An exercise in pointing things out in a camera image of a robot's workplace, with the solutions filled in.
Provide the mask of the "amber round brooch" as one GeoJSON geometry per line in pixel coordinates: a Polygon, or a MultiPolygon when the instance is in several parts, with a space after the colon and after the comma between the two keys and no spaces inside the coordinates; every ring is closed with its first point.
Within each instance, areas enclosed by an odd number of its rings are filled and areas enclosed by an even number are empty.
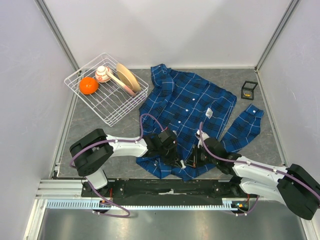
{"type": "Polygon", "coordinates": [[[246,98],[250,98],[252,94],[251,94],[250,92],[245,92],[243,95],[244,95],[246,98]]]}

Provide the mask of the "blue plaid shirt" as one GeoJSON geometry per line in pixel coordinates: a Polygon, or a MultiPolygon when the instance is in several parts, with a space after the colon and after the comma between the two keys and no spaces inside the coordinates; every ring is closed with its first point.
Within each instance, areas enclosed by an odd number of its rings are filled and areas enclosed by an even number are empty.
{"type": "Polygon", "coordinates": [[[227,152],[237,153],[261,132],[264,111],[250,104],[223,130],[236,106],[231,92],[192,72],[183,72],[159,64],[151,67],[152,92],[139,109],[143,115],[143,133],[158,134],[161,127],[176,132],[177,155],[186,161],[198,144],[195,133],[202,131],[220,140],[227,152]]]}

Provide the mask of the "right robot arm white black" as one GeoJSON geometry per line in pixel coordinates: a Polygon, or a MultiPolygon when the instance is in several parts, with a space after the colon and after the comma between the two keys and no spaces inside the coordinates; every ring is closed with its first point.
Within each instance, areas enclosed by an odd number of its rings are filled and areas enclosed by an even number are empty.
{"type": "Polygon", "coordinates": [[[228,152],[217,139],[200,139],[186,161],[192,167],[213,164],[232,175],[229,191],[235,197],[257,195],[285,205],[296,216],[311,220],[320,207],[320,184],[300,165],[272,166],[228,152]]]}

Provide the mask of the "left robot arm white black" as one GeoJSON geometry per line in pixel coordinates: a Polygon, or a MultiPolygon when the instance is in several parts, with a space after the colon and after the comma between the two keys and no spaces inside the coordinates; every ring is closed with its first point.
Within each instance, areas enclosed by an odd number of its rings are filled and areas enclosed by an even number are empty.
{"type": "Polygon", "coordinates": [[[177,136],[174,131],[164,129],[134,138],[119,138],[105,134],[97,128],[69,148],[71,165],[80,177],[85,177],[92,185],[92,191],[99,197],[110,191],[108,178],[102,166],[112,157],[156,157],[160,156],[166,165],[185,168],[178,158],[177,136]]]}

